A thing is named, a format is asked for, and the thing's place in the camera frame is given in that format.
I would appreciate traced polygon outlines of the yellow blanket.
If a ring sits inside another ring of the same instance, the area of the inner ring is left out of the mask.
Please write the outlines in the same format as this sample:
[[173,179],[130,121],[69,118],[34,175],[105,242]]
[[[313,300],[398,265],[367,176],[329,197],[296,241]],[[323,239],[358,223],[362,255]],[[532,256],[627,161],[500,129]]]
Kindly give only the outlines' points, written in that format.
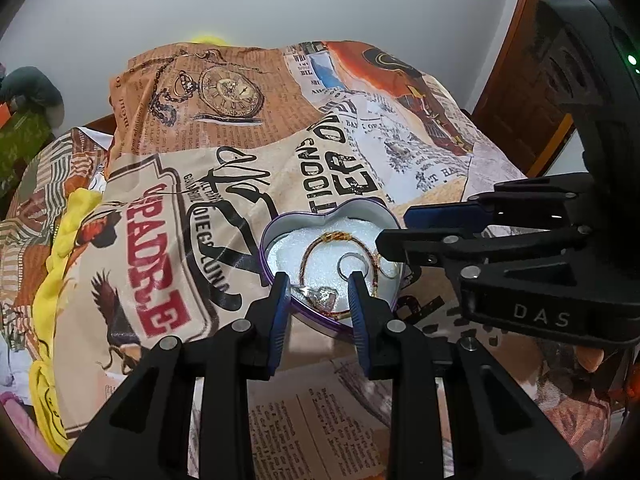
[[98,191],[78,188],[70,194],[66,211],[58,225],[58,234],[54,237],[50,255],[46,260],[47,275],[39,286],[32,304],[32,324],[37,338],[38,356],[29,369],[29,393],[40,434],[51,451],[58,455],[64,455],[70,448],[58,408],[53,368],[58,298],[81,223],[101,202],[102,193]]

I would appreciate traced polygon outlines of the purple heart-shaped tin box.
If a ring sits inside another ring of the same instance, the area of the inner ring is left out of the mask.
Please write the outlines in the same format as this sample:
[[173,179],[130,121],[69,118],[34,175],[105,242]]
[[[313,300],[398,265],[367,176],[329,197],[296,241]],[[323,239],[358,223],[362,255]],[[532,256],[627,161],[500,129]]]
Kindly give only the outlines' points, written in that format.
[[[393,309],[407,274],[383,278],[376,266],[379,256],[375,240],[383,230],[397,229],[392,212],[377,198],[348,200],[330,212],[287,212],[272,220],[259,245],[262,277],[269,283],[282,272],[291,282],[294,313],[304,323],[326,336],[352,336],[352,316],[348,306],[348,278],[359,272],[368,292]],[[293,292],[293,286],[329,286],[337,293],[332,312],[308,307]]]

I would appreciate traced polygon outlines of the brown wooden door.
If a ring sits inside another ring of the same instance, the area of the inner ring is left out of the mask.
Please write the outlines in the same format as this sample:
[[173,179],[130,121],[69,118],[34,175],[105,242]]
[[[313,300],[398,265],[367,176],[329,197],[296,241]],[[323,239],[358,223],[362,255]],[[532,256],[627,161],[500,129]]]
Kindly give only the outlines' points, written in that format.
[[573,129],[560,112],[541,65],[532,55],[538,0],[518,0],[496,64],[472,122],[529,177],[538,177]]

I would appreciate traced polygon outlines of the newspaper print bed quilt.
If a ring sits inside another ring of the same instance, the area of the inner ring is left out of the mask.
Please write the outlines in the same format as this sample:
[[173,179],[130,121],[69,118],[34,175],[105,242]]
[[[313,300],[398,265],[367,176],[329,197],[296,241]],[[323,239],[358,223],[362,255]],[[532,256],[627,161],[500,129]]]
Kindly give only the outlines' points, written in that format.
[[1,223],[1,403],[44,468],[28,375],[32,304],[75,190],[102,193],[58,298],[53,368],[72,445],[145,350],[198,339],[266,291],[258,246],[287,212],[377,198],[394,216],[453,203],[497,148],[433,77],[355,41],[171,44],[111,84],[115,136],[76,127],[28,164]]

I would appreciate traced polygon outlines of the yellow pillow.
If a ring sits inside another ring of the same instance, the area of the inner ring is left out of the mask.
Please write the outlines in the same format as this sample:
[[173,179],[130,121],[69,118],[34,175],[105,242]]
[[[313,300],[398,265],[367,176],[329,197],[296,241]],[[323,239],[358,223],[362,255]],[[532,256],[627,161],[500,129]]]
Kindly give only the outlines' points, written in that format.
[[214,44],[215,46],[228,47],[229,43],[217,36],[212,35],[200,35],[191,39],[194,44]]

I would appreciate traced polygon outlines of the green patterned bag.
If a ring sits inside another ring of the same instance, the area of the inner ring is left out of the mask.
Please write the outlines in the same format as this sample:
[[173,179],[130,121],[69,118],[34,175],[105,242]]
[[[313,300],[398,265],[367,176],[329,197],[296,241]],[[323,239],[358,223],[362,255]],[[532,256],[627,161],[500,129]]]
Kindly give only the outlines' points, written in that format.
[[46,115],[25,108],[15,112],[1,128],[1,196],[20,182],[28,164],[53,139]]

